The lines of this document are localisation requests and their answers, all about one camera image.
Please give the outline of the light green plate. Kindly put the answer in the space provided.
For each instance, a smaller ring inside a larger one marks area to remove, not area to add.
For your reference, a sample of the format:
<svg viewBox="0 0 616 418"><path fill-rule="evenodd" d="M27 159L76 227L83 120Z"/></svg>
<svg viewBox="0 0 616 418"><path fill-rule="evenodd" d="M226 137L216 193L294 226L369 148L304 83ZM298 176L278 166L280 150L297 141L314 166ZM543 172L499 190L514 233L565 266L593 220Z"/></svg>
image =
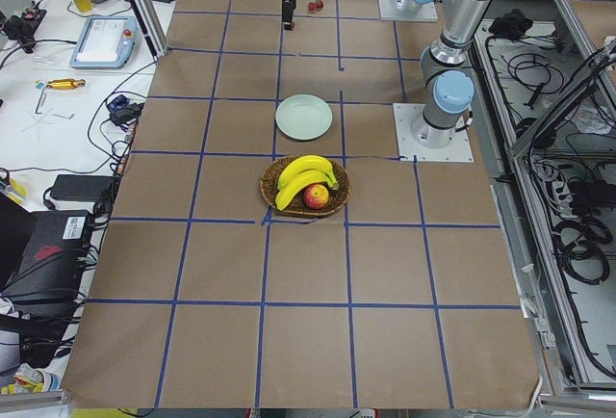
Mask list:
<svg viewBox="0 0 616 418"><path fill-rule="evenodd" d="M278 129L287 137L310 141L325 134L333 122L330 106L311 94L297 94L283 100L275 111Z"/></svg>

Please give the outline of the yellow banana bunch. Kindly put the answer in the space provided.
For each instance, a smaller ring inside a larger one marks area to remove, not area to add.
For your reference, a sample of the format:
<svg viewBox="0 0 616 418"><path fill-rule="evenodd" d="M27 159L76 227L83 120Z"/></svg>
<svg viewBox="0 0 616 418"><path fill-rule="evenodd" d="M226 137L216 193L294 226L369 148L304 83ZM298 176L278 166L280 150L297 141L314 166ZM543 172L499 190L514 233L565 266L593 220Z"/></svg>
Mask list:
<svg viewBox="0 0 616 418"><path fill-rule="evenodd" d="M294 159L278 176L276 208L280 211L286 209L299 192L318 183L325 183L332 190L338 188L332 163L319 155Z"/></svg>

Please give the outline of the blue teach pendant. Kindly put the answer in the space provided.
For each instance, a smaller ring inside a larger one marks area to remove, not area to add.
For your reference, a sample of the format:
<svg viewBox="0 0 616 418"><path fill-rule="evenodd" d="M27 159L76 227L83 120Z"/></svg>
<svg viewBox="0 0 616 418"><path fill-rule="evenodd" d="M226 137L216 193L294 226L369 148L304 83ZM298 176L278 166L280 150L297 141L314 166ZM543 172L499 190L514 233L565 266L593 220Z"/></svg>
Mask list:
<svg viewBox="0 0 616 418"><path fill-rule="evenodd" d="M120 69L134 49L139 26L133 16L93 16L82 29L69 61L75 69Z"/></svg>

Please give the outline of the brown wicker basket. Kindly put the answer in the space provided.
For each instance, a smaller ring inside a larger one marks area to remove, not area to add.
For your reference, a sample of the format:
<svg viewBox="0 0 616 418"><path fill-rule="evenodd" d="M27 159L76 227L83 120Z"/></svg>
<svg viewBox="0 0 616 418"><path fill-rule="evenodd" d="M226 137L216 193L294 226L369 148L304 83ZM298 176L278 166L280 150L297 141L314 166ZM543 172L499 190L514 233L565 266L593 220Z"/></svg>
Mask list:
<svg viewBox="0 0 616 418"><path fill-rule="evenodd" d="M328 159L332 165L334 174L338 180L338 188L336 190L330 189L325 183L318 183L325 185L330 193L328 204L321 210L310 210L303 202L302 194L304 189L299 192L292 200L290 205L280 211L275 206L275 198L278 193L277 180L280 173L286 168L294 159L301 156L285 156L271 163L261 175L260 189L264 200L273 208L274 211L286 216L300 217L300 218L321 218L334 214L340 210L347 202L350 195L350 181L347 176L346 170L336 161Z"/></svg>

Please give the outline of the red yellow apple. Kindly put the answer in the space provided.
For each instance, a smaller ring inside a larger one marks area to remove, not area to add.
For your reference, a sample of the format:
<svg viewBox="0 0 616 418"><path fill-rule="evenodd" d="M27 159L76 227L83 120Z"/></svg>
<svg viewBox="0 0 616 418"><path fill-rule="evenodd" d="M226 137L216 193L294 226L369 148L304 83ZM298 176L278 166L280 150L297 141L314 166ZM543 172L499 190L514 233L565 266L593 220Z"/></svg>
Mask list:
<svg viewBox="0 0 616 418"><path fill-rule="evenodd" d="M329 190L322 184L311 184L304 189L302 194L304 205L310 210L321 210L325 208L329 198Z"/></svg>

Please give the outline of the black cloth bundle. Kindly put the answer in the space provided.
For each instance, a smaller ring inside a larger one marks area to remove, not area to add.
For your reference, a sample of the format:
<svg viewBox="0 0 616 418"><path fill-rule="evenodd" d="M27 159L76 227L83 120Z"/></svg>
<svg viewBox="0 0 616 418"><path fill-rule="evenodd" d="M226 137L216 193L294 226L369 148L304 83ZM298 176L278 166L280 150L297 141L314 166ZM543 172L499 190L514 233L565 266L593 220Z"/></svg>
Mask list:
<svg viewBox="0 0 616 418"><path fill-rule="evenodd" d="M526 17L519 9L513 9L494 19L488 31L497 38L521 39L533 26L533 20Z"/></svg>

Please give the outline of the golden metal cylinder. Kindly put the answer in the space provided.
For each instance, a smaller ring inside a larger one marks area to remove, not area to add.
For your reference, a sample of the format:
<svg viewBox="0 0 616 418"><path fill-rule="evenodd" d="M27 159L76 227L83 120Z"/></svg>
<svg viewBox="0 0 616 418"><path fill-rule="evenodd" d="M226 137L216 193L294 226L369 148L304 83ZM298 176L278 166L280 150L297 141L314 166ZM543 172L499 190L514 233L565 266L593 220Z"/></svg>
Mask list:
<svg viewBox="0 0 616 418"><path fill-rule="evenodd" d="M83 88L86 85L85 79L64 78L50 80L45 84L47 89L57 91L69 91Z"/></svg>

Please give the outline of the black power adapter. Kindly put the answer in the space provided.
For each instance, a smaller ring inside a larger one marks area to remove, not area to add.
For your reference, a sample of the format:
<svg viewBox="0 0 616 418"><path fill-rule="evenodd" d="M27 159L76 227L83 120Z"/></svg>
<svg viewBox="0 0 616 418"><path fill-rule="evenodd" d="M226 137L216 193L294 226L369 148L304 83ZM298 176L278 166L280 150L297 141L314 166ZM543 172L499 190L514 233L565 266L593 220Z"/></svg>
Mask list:
<svg viewBox="0 0 616 418"><path fill-rule="evenodd" d="M62 201L95 202L110 191L112 180L111 176L59 174L49 195Z"/></svg>

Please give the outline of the black computer case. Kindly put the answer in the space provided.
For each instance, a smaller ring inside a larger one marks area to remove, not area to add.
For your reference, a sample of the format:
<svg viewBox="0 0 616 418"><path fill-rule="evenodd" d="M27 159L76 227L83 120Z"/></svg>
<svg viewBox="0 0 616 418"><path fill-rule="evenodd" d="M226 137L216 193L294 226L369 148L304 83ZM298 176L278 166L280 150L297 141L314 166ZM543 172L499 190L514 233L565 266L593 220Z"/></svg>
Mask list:
<svg viewBox="0 0 616 418"><path fill-rule="evenodd" d="M37 211L29 217L34 230L1 295L26 305L74 300L88 256L92 215L86 210Z"/></svg>

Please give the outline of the aluminium frame post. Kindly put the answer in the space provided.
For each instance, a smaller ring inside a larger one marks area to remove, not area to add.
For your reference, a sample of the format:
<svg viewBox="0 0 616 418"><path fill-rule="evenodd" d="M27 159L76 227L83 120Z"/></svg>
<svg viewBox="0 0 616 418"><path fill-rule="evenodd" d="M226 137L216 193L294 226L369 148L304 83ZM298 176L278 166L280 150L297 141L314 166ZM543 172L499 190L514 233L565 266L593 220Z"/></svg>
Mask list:
<svg viewBox="0 0 616 418"><path fill-rule="evenodd" d="M153 58L164 57L168 50L167 38L152 0L129 0L145 42Z"/></svg>

